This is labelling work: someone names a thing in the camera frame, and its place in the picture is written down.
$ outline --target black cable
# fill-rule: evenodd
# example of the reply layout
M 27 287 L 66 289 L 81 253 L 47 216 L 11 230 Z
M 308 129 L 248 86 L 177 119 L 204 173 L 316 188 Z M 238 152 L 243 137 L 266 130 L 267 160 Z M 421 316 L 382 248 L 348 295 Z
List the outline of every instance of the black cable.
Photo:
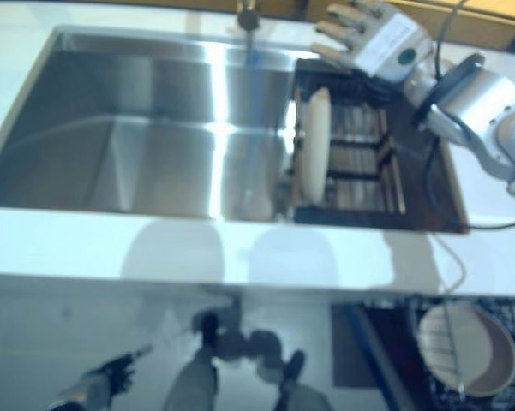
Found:
M 515 227 L 515 222 L 513 223 L 507 223 L 507 224 L 500 224 L 500 225 L 474 225 L 474 224 L 465 224 L 461 223 L 456 217 L 454 217 L 452 214 L 450 214 L 448 211 L 446 211 L 441 205 L 438 199 L 436 198 L 436 194 L 434 193 L 433 187 L 432 187 L 432 164 L 434 161 L 434 157 L 436 156 L 436 153 L 438 152 L 438 147 L 440 145 L 440 139 L 436 138 L 434 142 L 431 145 L 430 153 L 427 157 L 427 162 L 425 163 L 425 171 L 424 171 L 424 177 L 425 177 L 425 189 L 427 190 L 427 196 L 430 200 L 430 203 L 432 204 L 433 208 L 444 218 L 448 223 L 453 224 L 457 227 L 463 228 L 463 229 L 483 229 L 483 230 L 498 230 L 498 229 L 510 229 L 512 227 Z
M 442 23 L 442 27 L 440 28 L 440 32 L 438 33 L 438 37 L 436 38 L 436 53 L 434 54 L 434 71 L 436 72 L 436 80 L 440 81 L 442 78 L 441 68 L 440 68 L 440 49 L 442 43 L 444 42 L 444 37 L 446 36 L 447 29 L 451 26 L 453 19 L 457 15 L 457 12 L 464 6 L 466 2 L 469 0 L 460 0 L 459 3 L 453 6 L 452 11 L 450 11 L 449 15 L 447 15 L 446 19 Z
M 440 32 L 438 33 L 438 37 L 436 38 L 436 53 L 434 54 L 434 71 L 436 80 L 440 81 L 443 77 L 441 73 L 440 68 L 440 52 L 441 52 L 441 46 L 444 42 L 444 37 L 446 36 L 447 30 L 449 29 L 449 26 L 452 24 L 453 19 L 457 15 L 457 12 L 464 6 L 464 4 L 468 2 L 468 0 L 460 0 L 455 6 L 453 6 L 452 11 L 449 13 L 449 15 L 446 17 L 444 22 L 442 23 L 442 26 L 440 28 Z M 461 127 L 463 133 L 468 138 L 469 130 L 466 128 L 466 126 L 461 122 L 456 122 L 459 127 Z M 434 194 L 434 190 L 432 187 L 432 163 L 434 161 L 434 157 L 438 151 L 438 147 L 440 145 L 440 139 L 436 138 L 434 142 L 431 145 L 430 153 L 428 154 L 427 162 L 425 163 L 425 171 L 424 171 L 424 177 L 425 177 L 425 189 L 427 191 L 428 199 L 430 200 L 433 208 L 448 222 L 451 223 L 457 227 L 461 227 L 463 229 L 484 229 L 484 230 L 497 230 L 497 229 L 510 229 L 512 227 L 515 227 L 515 222 L 513 223 L 507 223 L 507 224 L 501 224 L 501 225 L 474 225 L 474 224 L 465 224 L 461 223 L 456 217 L 454 217 L 452 214 L 447 212 L 442 206 L 440 205 L 438 199 L 436 198 L 436 194 Z

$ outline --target wire rack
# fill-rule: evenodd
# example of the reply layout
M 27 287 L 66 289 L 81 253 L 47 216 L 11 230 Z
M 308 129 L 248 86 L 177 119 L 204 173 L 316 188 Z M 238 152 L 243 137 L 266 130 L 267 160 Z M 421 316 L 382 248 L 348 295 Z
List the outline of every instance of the wire rack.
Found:
M 301 120 L 307 114 L 308 100 L 322 87 L 330 92 L 332 129 L 325 198 L 317 208 L 405 214 L 398 155 L 388 131 L 386 112 L 381 109 L 397 94 L 365 76 L 348 76 L 319 61 L 297 62 L 291 203 L 297 208 L 309 206 L 301 196 L 297 178 L 305 140 Z
M 515 342 L 515 299 L 509 298 L 430 298 L 423 296 L 411 297 L 406 306 L 408 312 L 408 320 L 410 328 L 413 331 L 413 337 L 417 344 L 418 325 L 424 314 L 431 308 L 436 307 L 438 304 L 446 304 L 447 302 L 466 301 L 476 304 L 486 313 L 493 315 L 497 318 L 511 333 Z M 446 323 L 448 325 L 449 333 L 447 338 L 452 339 L 451 325 L 449 319 L 449 312 L 445 310 Z M 488 398 L 474 398 L 467 396 L 464 392 L 464 386 L 461 383 L 460 372 L 458 370 L 458 359 L 455 350 L 452 351 L 454 356 L 452 364 L 454 365 L 452 372 L 456 375 L 459 381 L 459 389 L 453 390 L 442 384 L 425 366 L 422 362 L 423 371 L 428 378 L 428 387 L 431 398 L 436 409 L 439 410 L 491 410 L 501 411 L 508 410 L 515 406 L 515 378 L 502 392 L 495 396 Z

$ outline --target bowl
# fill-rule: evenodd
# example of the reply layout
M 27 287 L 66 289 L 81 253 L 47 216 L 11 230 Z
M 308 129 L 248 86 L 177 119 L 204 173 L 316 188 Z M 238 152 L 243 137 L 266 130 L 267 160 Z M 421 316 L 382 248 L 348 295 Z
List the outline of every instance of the bowl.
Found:
M 514 379 L 512 336 L 498 319 L 470 303 L 428 310 L 419 323 L 417 342 L 430 372 L 467 396 L 493 396 Z

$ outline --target cable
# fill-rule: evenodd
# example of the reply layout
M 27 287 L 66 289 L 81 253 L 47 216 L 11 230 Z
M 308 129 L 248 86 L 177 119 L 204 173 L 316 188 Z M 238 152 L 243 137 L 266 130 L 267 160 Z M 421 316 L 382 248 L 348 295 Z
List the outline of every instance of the cable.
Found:
M 464 6 L 466 2 L 469 0 L 460 0 L 455 6 L 453 6 L 452 11 L 450 11 L 449 15 L 447 15 L 446 19 L 442 23 L 440 28 L 440 32 L 438 33 L 438 37 L 436 38 L 436 54 L 434 54 L 434 71 L 436 72 L 436 80 L 440 81 L 443 77 L 440 69 L 440 49 L 442 43 L 444 42 L 444 37 L 446 36 L 447 29 L 451 26 L 453 19 L 457 15 L 457 12 Z
M 442 248 L 446 253 L 449 254 L 453 261 L 455 261 L 455 264 L 459 267 L 459 270 L 461 270 L 461 274 L 458 280 L 449 287 L 447 286 L 444 279 L 440 277 L 440 282 L 445 288 L 444 295 L 453 294 L 461 286 L 461 284 L 463 284 L 466 281 L 466 278 L 468 277 L 466 266 L 464 265 L 463 260 L 461 260 L 461 257 L 457 255 L 455 250 L 453 250 L 453 248 L 451 248 L 444 240 L 442 240 L 437 233 L 432 233 L 432 238 L 436 240 L 440 248 Z
M 450 224 L 453 224 L 457 227 L 463 228 L 463 229 L 481 229 L 481 230 L 499 230 L 499 229 L 510 229 L 512 227 L 515 227 L 515 222 L 513 223 L 507 223 L 507 224 L 501 224 L 501 225 L 474 225 L 474 224 L 465 224 L 461 223 L 456 217 L 454 217 L 452 214 L 450 214 L 448 211 L 446 211 L 441 205 L 438 199 L 436 198 L 436 194 L 434 193 L 433 187 L 432 187 L 432 163 L 434 161 L 434 157 L 436 156 L 436 153 L 438 152 L 438 147 L 440 145 L 440 139 L 436 138 L 434 142 L 431 145 L 430 153 L 427 157 L 427 162 L 425 163 L 425 172 L 424 172 L 424 185 L 425 189 L 427 191 L 428 199 L 430 200 L 430 203 L 432 204 L 433 208 Z

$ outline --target sink basin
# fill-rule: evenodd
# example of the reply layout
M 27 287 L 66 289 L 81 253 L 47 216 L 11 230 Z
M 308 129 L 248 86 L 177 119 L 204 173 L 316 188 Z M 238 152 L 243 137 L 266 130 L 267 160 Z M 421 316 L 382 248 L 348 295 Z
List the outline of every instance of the sink basin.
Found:
M 371 109 L 351 94 L 361 89 L 355 74 L 315 58 L 59 27 L 0 132 L 0 206 L 461 231 L 426 198 L 432 136 L 411 127 L 409 104 Z M 338 98 L 315 206 L 300 195 L 297 154 L 304 99 L 320 86 Z M 442 153 L 434 188 L 460 216 L 450 175 Z
M 3 141 L 0 206 L 270 220 L 308 55 L 57 29 Z

